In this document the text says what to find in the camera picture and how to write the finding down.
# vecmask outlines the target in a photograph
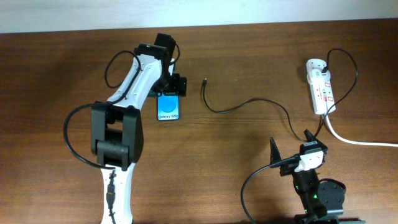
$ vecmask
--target white wall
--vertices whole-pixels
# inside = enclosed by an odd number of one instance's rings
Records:
[[[398,0],[0,0],[0,32],[398,17]]]

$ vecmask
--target power strip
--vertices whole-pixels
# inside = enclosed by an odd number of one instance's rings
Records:
[[[335,98],[331,90],[330,72],[322,73],[326,62],[321,59],[307,61],[307,80],[310,84],[313,110],[315,114],[325,114],[335,104]],[[336,110],[334,106],[329,113]]]

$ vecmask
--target white cable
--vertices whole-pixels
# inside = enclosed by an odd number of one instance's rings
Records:
[[[358,145],[362,145],[362,146],[389,146],[389,147],[398,147],[398,144],[391,144],[391,143],[381,143],[381,142],[357,142],[357,141],[351,141],[351,140],[347,140],[345,138],[340,137],[335,130],[333,130],[333,128],[331,127],[330,124],[330,120],[329,120],[329,116],[326,116],[326,123],[328,125],[328,128],[330,130],[330,132],[339,140],[343,141],[343,142],[347,142],[350,144],[358,144]]]

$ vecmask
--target cable connector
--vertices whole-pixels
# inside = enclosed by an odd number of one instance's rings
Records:
[[[113,179],[115,176],[116,176],[116,174],[114,173],[114,170],[113,170],[111,175],[109,175],[108,190],[106,191],[106,203],[108,204],[109,209],[113,208],[114,199],[116,198],[115,192],[114,192],[114,184],[113,184]]]

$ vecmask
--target robotic arm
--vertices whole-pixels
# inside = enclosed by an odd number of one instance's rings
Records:
[[[115,103],[96,102],[91,108],[91,151],[99,164],[114,168],[101,169],[104,179],[102,224],[133,221],[131,179],[144,145],[141,108],[145,99],[147,96],[186,94],[187,79],[173,74],[171,58],[175,46],[173,38],[165,34],[158,34],[154,45],[140,44],[134,49],[138,60],[134,59],[127,77],[108,98],[108,102]],[[108,124],[115,122],[122,122],[123,130],[108,128]]]

